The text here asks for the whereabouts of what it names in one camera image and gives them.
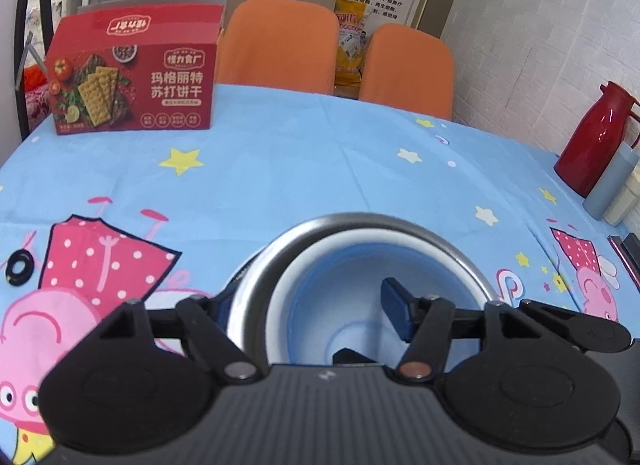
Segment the black robotic claw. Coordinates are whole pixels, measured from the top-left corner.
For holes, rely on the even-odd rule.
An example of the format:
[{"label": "black robotic claw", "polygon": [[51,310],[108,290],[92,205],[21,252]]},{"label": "black robotic claw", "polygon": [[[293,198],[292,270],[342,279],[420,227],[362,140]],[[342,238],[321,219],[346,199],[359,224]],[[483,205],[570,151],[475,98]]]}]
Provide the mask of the black robotic claw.
[{"label": "black robotic claw", "polygon": [[[383,281],[380,300],[409,343],[395,369],[344,348],[333,366],[267,374],[214,321],[228,295],[158,311],[124,304],[42,382],[40,412],[56,443],[44,465],[614,465],[640,456],[640,366],[628,365],[640,351],[621,325],[527,300],[456,309],[395,279]],[[157,338],[180,340],[185,356]],[[447,372],[451,341],[464,338],[481,350]],[[620,363],[633,369],[620,373]]]}]

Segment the blue tablecloth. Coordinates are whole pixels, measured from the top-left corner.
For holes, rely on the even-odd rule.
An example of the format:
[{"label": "blue tablecloth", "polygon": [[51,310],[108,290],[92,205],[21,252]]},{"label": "blue tablecloth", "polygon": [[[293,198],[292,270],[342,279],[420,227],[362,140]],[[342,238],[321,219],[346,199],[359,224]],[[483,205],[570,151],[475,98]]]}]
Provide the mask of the blue tablecloth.
[{"label": "blue tablecloth", "polygon": [[528,297],[618,319],[640,334],[640,295],[556,156],[372,104],[219,86],[206,131],[56,136],[47,119],[0,170],[0,448],[39,457],[46,369],[117,304],[216,294],[246,258],[322,214],[398,216],[448,239],[505,301]]}]

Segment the stainless steel bowl rim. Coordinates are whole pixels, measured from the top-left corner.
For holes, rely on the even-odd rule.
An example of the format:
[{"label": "stainless steel bowl rim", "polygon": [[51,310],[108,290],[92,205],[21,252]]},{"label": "stainless steel bowl rim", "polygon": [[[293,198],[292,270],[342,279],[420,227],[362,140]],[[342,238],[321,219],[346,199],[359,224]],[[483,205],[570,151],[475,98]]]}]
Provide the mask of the stainless steel bowl rim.
[{"label": "stainless steel bowl rim", "polygon": [[[260,358],[255,354],[264,351],[264,343],[256,340],[256,337],[259,338],[260,332],[264,333],[264,315],[252,311],[252,307],[257,305],[260,308],[268,305],[269,301],[266,299],[271,298],[279,275],[282,275],[284,269],[300,252],[319,239],[356,228],[397,230],[425,241],[455,261],[455,267],[458,269],[455,273],[459,277],[462,275],[467,277],[463,281],[468,281],[468,278],[471,278],[476,289],[472,289],[470,292],[476,298],[483,297],[486,301],[498,299],[491,284],[476,265],[456,247],[433,232],[415,223],[384,214],[369,212],[329,214],[300,223],[300,225],[287,230],[268,244],[256,257],[244,274],[233,299],[227,325],[228,337],[240,349],[257,358],[259,365],[264,365],[266,355],[261,355],[263,358]],[[269,297],[259,297],[258,291],[260,290],[268,292]],[[258,313],[258,316],[252,318],[252,314],[255,313]]]}]

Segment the gray bottle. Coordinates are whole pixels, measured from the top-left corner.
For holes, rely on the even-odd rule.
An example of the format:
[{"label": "gray bottle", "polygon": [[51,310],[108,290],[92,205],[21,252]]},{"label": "gray bottle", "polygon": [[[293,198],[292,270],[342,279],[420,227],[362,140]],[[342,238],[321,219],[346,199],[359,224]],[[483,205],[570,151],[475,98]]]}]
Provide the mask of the gray bottle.
[{"label": "gray bottle", "polygon": [[628,143],[620,144],[609,165],[582,204],[593,219],[602,219],[605,210],[625,186],[626,179],[633,172],[639,159],[640,156]]}]

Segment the black ring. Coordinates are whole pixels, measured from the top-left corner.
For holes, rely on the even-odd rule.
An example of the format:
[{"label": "black ring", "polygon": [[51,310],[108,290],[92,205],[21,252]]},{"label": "black ring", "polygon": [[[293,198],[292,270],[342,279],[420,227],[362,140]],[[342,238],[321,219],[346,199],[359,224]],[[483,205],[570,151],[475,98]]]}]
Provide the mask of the black ring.
[{"label": "black ring", "polygon": [[[16,263],[24,263],[24,268],[22,268],[19,273],[14,272]],[[34,268],[33,255],[25,249],[17,250],[11,254],[11,257],[9,257],[6,263],[6,281],[11,286],[22,286],[30,280]]]}]

